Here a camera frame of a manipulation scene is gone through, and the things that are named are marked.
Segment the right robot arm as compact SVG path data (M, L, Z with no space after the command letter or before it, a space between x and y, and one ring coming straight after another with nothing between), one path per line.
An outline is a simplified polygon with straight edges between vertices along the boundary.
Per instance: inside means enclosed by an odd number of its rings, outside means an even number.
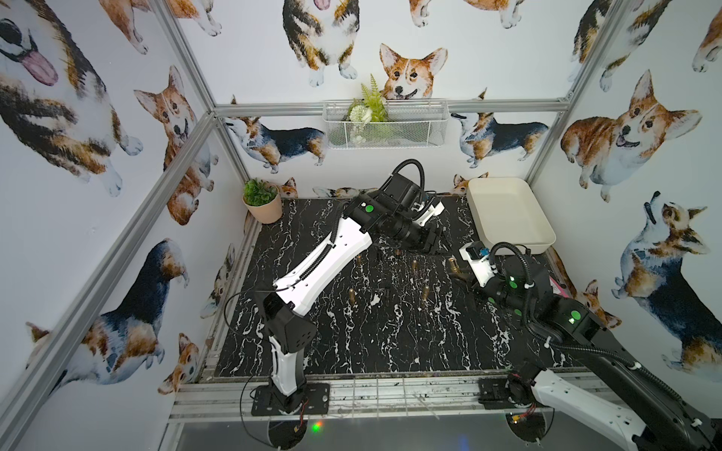
M623 450L718 450L721 430L616 340L584 304L554 293L545 267L508 242L460 251L481 299L507 310L543 347L568 353L622 400L617 406L567 383L539 358L509 377L513 400L541 403L600 433Z

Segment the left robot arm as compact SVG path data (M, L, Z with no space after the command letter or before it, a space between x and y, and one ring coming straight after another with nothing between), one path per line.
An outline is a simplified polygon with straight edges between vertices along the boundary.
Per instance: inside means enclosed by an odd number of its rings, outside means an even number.
M414 254L442 252L443 231L436 218L445 207L436 193L425 189L425 182L420 161L402 161L379 189L351 198L330 217L329 234L299 265L270 289L256 291L272 351L271 388L280 400L304 393L303 353L317 333L306 315L327 285L375 238Z

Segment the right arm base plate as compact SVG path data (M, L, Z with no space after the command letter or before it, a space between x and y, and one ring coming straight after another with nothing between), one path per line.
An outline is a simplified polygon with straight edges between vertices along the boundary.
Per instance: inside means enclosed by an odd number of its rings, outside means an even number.
M515 378L480 378L478 402L486 410L547 408L534 398L531 388Z

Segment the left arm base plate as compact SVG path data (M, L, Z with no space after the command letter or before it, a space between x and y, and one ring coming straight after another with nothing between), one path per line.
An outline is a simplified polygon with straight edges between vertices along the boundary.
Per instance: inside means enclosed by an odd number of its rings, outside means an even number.
M331 385L305 383L289 396L283 395L272 383L261 385L253 396L253 416L326 415L329 411Z

